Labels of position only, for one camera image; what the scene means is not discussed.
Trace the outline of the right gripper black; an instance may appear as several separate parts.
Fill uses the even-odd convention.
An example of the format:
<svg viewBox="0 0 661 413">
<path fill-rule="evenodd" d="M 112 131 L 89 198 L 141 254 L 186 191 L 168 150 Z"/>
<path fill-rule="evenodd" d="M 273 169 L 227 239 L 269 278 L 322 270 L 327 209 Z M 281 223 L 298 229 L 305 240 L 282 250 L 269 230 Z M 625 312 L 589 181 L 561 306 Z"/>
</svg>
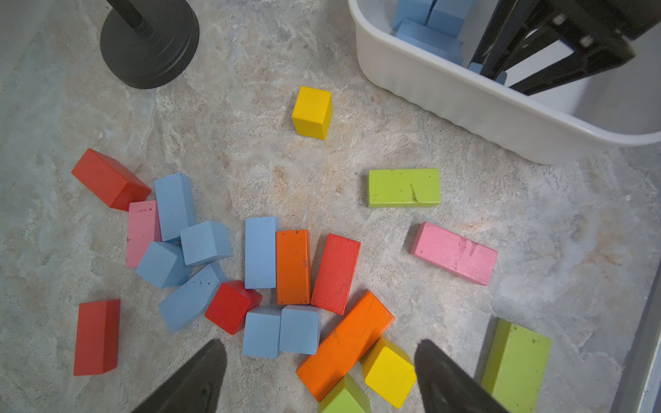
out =
<svg viewBox="0 0 661 413">
<path fill-rule="evenodd" d="M 659 1 L 500 1 L 472 61 L 495 80 L 561 41 L 570 55 L 511 86 L 531 96 L 625 65 L 630 41 L 659 23 Z"/>
</svg>

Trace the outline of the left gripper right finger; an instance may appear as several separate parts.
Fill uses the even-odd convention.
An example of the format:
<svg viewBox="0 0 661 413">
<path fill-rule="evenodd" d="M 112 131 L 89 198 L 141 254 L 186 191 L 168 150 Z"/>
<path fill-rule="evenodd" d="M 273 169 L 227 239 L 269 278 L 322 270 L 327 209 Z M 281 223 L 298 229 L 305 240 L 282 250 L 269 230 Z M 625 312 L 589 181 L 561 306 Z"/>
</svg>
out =
<svg viewBox="0 0 661 413">
<path fill-rule="evenodd" d="M 429 339 L 418 344 L 414 366 L 425 412 L 507 412 Z"/>
</svg>

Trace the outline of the blue block isolated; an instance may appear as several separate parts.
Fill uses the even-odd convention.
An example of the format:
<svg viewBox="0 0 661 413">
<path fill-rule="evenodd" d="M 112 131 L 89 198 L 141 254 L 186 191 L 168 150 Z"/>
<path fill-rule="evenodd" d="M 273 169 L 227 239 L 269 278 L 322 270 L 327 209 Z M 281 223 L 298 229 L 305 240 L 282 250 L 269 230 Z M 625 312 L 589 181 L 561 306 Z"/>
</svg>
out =
<svg viewBox="0 0 661 413">
<path fill-rule="evenodd" d="M 136 268 L 136 274 L 155 287 L 166 288 L 184 284 L 193 269 L 185 264 L 180 245 L 151 242 Z"/>
</svg>

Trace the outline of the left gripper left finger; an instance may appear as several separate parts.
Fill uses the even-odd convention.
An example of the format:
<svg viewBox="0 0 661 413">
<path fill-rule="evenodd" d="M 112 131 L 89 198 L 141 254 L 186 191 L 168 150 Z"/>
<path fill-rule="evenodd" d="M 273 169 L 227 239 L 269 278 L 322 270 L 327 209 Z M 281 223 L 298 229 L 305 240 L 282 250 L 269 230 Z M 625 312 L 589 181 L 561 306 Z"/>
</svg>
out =
<svg viewBox="0 0 661 413">
<path fill-rule="evenodd" d="M 134 412 L 215 412 L 227 370 L 227 353 L 212 339 Z"/>
</svg>

